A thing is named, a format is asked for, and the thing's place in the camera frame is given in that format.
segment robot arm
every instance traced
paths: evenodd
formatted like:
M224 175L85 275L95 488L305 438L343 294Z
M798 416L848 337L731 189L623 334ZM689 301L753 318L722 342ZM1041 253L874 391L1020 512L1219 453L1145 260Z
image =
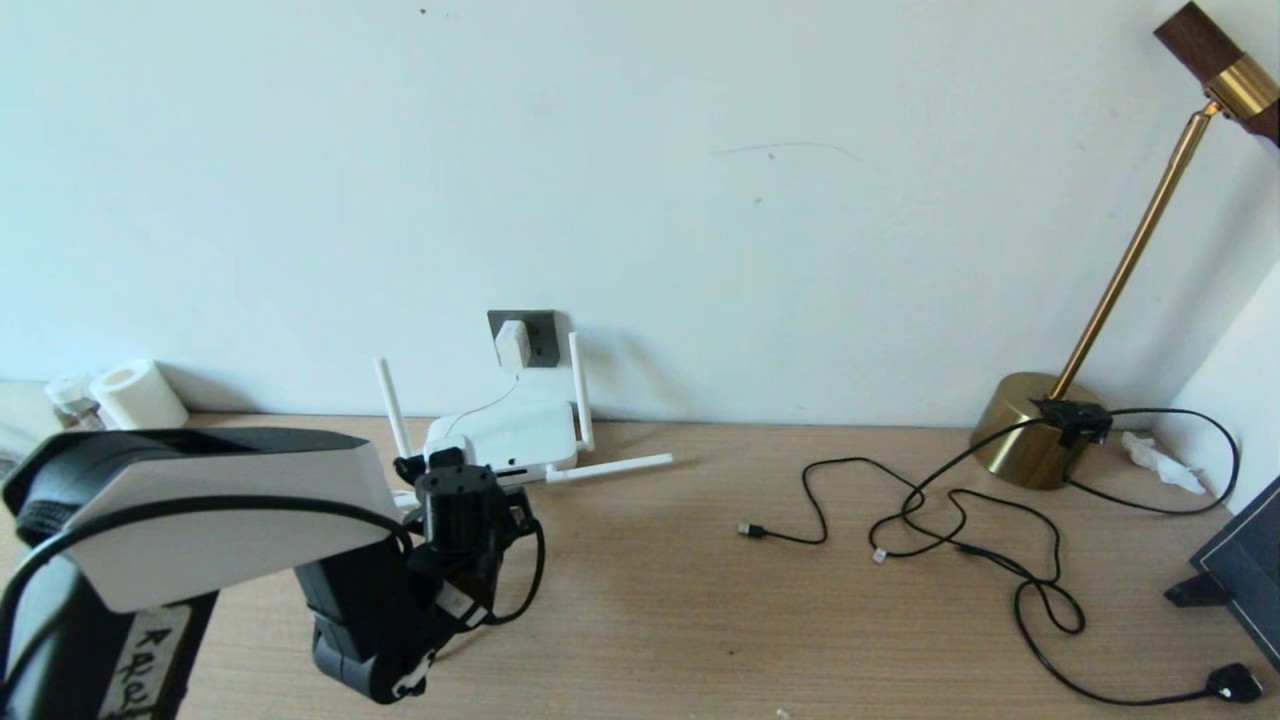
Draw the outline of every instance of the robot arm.
M287 568L323 673L380 703L421 694L454 634L504 620L492 615L503 552L538 534L540 575L543 537L524 492L460 455L397 470L422 503L406 520L372 447L349 436L51 438L4 487L33 548L0 603L4 716L173 717L218 589Z

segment toilet paper roll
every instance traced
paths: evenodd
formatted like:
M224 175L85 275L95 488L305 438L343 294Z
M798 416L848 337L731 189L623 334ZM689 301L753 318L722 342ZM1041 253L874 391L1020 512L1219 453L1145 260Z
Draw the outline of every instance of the toilet paper roll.
M189 416L151 360L122 363L88 386L122 430L180 428Z

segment white plug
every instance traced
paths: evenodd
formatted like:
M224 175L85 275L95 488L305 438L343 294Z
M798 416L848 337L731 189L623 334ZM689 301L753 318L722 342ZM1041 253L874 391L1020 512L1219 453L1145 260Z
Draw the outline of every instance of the white plug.
M498 365L504 373L518 375L529 366L529 328L524 320L507 320L493 338L498 348Z

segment black power cord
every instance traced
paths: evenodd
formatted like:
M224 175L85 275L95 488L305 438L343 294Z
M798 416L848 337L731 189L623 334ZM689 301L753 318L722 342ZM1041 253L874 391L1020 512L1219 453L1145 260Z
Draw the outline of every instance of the black power cord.
M0 673L6 673L9 666L9 643L13 641L14 621L18 616L18 605L27 584L50 560L67 552L72 547L95 538L102 533L160 518L173 518L175 515L193 515L197 512L219 511L244 511L244 510L285 510L296 512L315 512L320 515L337 515L360 520L370 525L383 528L399 539L401 551L407 556L413 550L413 539L408 530L398 520L379 515L371 510L344 502L329 500L316 500L307 497L288 496L261 496L261 495L227 495L212 497L184 497L179 500L165 500L125 507L106 515L100 515L86 520L73 528L68 528L38 546L22 560L14 571L9 584L0 597ZM9 679L0 682L0 706L9 698Z
M1165 509L1151 507L1151 506L1146 506L1146 505L1140 505L1140 503L1137 503L1137 502L1132 502L1132 501L1126 501L1126 500L1121 500L1121 498L1114 497L1114 496L1103 493L1101 491L1096 491L1096 489L1093 489L1093 488L1091 488L1088 486L1083 486L1083 484L1080 484L1080 483L1078 483L1075 480L1071 480L1070 478L1066 478L1068 483L1070 483L1073 487L1078 487L1078 488L1080 488L1080 489L1083 489L1083 491L1085 491L1085 492L1088 492L1088 493L1091 493L1093 496L1101 497L1103 500L1108 500L1108 501L1117 502L1120 505L1125 505L1125 506L1129 506L1129 507L1135 507L1135 509L1139 509L1139 510L1147 510L1147 511L1152 511L1152 512L1161 512L1161 514L1166 514L1166 515L1196 515L1196 514L1206 512L1208 510L1212 510L1213 507L1217 507L1228 497L1230 497L1230 495L1235 491L1235 483L1236 483L1236 479L1239 477L1239 470L1240 470L1240 452L1239 452L1239 447L1235 443L1235 439L1226 430L1226 428L1224 428L1217 420L1213 420L1212 418L1210 418L1210 416L1207 416L1207 415L1204 415L1202 413L1197 413L1194 410L1181 410L1181 409L1174 409L1174 407L1134 407L1134 409L1116 410L1116 411L1110 413L1110 415L1139 415L1139 414L1179 414L1179 415L1193 415L1193 416L1201 418L1201 419L1208 421L1210 424L1212 424L1222 434L1222 437L1226 439L1226 442L1228 442L1228 445L1230 446L1230 450L1231 450L1231 475L1230 475L1230 479L1228 480L1226 488L1224 489L1222 495L1220 497L1217 497L1216 500L1213 500L1212 502L1210 502L1210 503L1207 503L1207 505L1204 505L1202 507L1194 509L1194 510L1165 510ZM1120 705L1120 706L1171 705L1171 703L1178 703L1178 702L1188 702L1188 701L1193 701L1193 700L1201 700L1201 698L1206 698L1206 697L1217 697L1220 700L1225 700L1225 701L1229 701L1229 702L1252 702L1252 701L1257 700L1258 697L1261 697L1261 684L1257 682L1256 678L1253 678L1253 675L1249 673L1249 670L1247 667L1244 667L1243 665L1240 665L1240 664L1228 665L1225 667L1220 667L1220 669L1215 670L1213 673L1211 673L1210 676L1208 676L1208 679L1206 680L1206 685L1204 685L1203 689L1196 691L1196 692L1190 692L1190 693L1176 694L1176 696L1158 697L1158 698L1151 698L1151 700L1121 700L1121 698L1106 697L1106 696L1102 696L1102 694L1098 694L1098 693L1088 691L1087 688L1084 688L1084 687L1074 683L1071 679L1069 679L1066 675L1064 675L1057 667L1053 666L1053 664L1048 660L1048 657L1041 651L1039 646L1036 643L1036 639L1030 634L1030 630L1027 628L1027 623L1025 623L1025 620L1023 618L1023 605L1021 605L1023 594L1024 594L1024 591L1027 591L1028 588L1032 588L1032 589L1034 589L1039 594L1041 602L1042 602L1042 605L1044 607L1046 616L1050 619L1050 621L1059 630L1061 630L1061 632L1064 632L1066 634L1070 634L1070 635L1078 635L1078 634L1083 633L1084 628L1085 628L1084 609L1080 606L1079 601L1076 601L1075 597L1070 592L1068 592L1060 584L1060 580L1061 580L1061 577L1062 577L1062 562L1061 562L1062 536L1061 536L1061 532L1059 530L1057 525L1047 515L1044 515L1043 512L1036 510L1034 507L1030 507L1030 506L1027 506L1027 505L1023 505L1023 503L1019 503L1019 502L1012 502L1012 501L1009 501L1009 500L1002 500L1002 498L998 498L998 497L995 497L995 496L989 496L989 495L986 495L986 493L980 493L980 492L977 492L977 491L970 491L970 489L964 489L964 488L955 488L955 489L947 491L947 500L960 512L960 521L950 532L938 533L938 532L934 532L934 530L932 530L929 528L925 528L925 527L918 524L915 520L911 519L911 514L914 514L915 511L918 511L920 507L924 506L924 501L925 501L924 489L931 483L933 483L934 480L937 480L947 470L955 468L957 464L960 464L961 461L964 461L966 457L969 457L970 455L973 455L978 450L986 447L987 445L989 445L989 443L1000 439L1001 437L1004 437L1004 436L1006 436L1006 434L1009 434L1011 432L1015 432L1015 430L1018 430L1020 428L1024 428L1024 427L1028 427L1028 425L1033 425L1033 424L1038 424L1038 423L1044 423L1044 421L1046 421L1044 419L1032 419L1032 420L1027 420L1027 421L1018 423L1015 425L1010 425L1007 428L1004 428L1004 429L993 433L992 436L989 436L987 438L983 438L980 442L974 443L972 447L969 447L964 452L956 455L950 461L947 461L946 464L943 464L941 468L938 468L937 470L934 470L928 478L925 478L924 480L922 480L919 484L911 483L910 480L908 480L902 475L895 473L893 470L890 470L883 464L881 464L881 462L878 462L876 460L872 460L869 457L861 457L861 456L855 456L855 457L836 457L836 459L819 460L817 462L810 462L801 471L800 480L801 480L801 486L804 487L805 496L809 498L809 503L813 506L814 511L818 515L818 523L822 527L822 536L819 538L817 538L817 539L808 539L808 538L799 538L799 537L787 536L787 534L782 534L782 533L774 533L772 530L765 529L762 525L739 525L739 532L742 533L742 534L745 534L745 536L753 537L753 538L773 537L773 538L785 539L785 541L788 541L788 542L804 543L804 544L822 544L822 543L827 542L827 538L828 538L827 518L826 518L826 515L822 511L822 506L818 503L817 498L814 497L812 488L809 487L809 473L814 468L819 468L819 466L823 466L823 465L833 465L833 464L844 464L844 462L867 462L867 464L873 465L874 468L879 469L881 471L886 473L887 475L892 477L897 482L900 482L900 483L902 483L902 484L905 484L905 486L908 486L908 487L911 488L911 492L909 492L908 496L902 500L901 509L897 512L895 512L895 514L892 514L892 515L890 515L887 518L882 518L881 520L878 520L874 525L872 525L870 530L868 532L868 542L876 550L876 555L873 556L876 559L876 561L877 562L883 562L884 559L887 559L887 557L914 557L914 556L918 556L918 555L924 555L925 552L929 552L929 551L932 551L932 550L934 550L934 548L937 548L937 547L940 547L942 544L954 544L954 546L956 546L957 550L960 550L961 552L964 552L966 555L972 555L972 556L975 556L975 557L982 557L984 560L988 560L988 561L996 564L997 566L1007 570L1009 573L1012 573L1014 575L1021 578L1023 582L1014 591L1014 596L1012 596L1014 621L1016 623L1019 633L1021 633L1023 639L1027 642L1028 648L1032 651L1032 653L1036 656L1036 659L1042 665L1044 665L1044 667L1050 671L1050 674L1055 679L1057 679L1060 683L1062 683L1068 688L1070 688L1070 689L1073 689L1073 691L1075 691L1075 692L1078 692L1078 693L1080 693L1084 697L1088 697L1091 700L1096 700L1098 702L1105 702L1105 703L1108 703L1108 705ZM986 500L988 502L993 502L993 503L998 503L998 505L1002 505L1002 506L1006 506L1006 507L1020 510L1023 512L1028 512L1028 514L1036 516L1038 520L1041 520L1042 523L1044 523L1044 525L1050 529L1050 532L1053 536L1053 573L1050 577L1044 577L1044 578L1038 577L1034 573L1032 573L1029 569L1027 569L1024 565L1021 565L1020 562L1018 562L1016 560L1014 560L1014 559L1011 559L1011 557L1009 557L1006 555L1002 555L1002 553L996 552L993 550L978 547L978 546L969 544L969 543L960 542L960 541L955 539L956 536L959 536L960 532L964 530L965 524L969 520L969 515L968 515L968 512L965 511L965 507L961 505L961 502L959 500L963 496L977 497L977 498ZM933 541L927 542L922 547L918 547L918 548L910 550L910 551L896 551L895 552L895 551L887 551L887 550L882 548L876 542L876 533L877 533L877 530L879 530L886 524L892 523L893 520L899 520L899 519L902 520L904 523L906 523L906 525L910 527L913 530L915 530L918 533L922 533L922 534L924 534L927 537L931 537L931 538L933 538ZM1071 615L1073 615L1073 618L1070 619L1070 621L1064 623L1062 619L1059 618L1059 614L1053 609L1053 603L1050 600L1051 593L1056 594L1057 597L1060 597L1061 600L1064 600L1068 603L1068 606L1070 606Z
M534 527L534 536L538 538L538 560L534 565L534 580L529 583L525 602L511 615L489 615L484 619L485 625L506 625L511 623L524 615L529 610L529 606L534 603L534 598L538 597L538 587L543 584L543 569L547 566L547 536L543 534L543 524L538 519L530 518L529 523Z

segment white router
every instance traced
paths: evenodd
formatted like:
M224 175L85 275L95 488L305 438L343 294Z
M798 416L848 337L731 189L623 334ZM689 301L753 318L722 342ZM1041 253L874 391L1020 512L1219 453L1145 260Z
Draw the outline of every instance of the white router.
M457 447L470 465L493 468L503 487L522 486L545 480L561 483L581 478L595 478L669 465L675 457L669 452L648 455L631 460L577 466L580 452L595 450L591 430L591 406L586 396L586 369L579 357L577 333L568 333L570 363L573 369L573 389L577 395L577 421L582 438L573 432L573 404L563 400L508 404L440 418L431 423L422 447L422 456ZM392 384L387 360L379 359L378 378L383 386L387 416L396 436L396 447L402 457L411 454L408 432L401 415L396 388Z

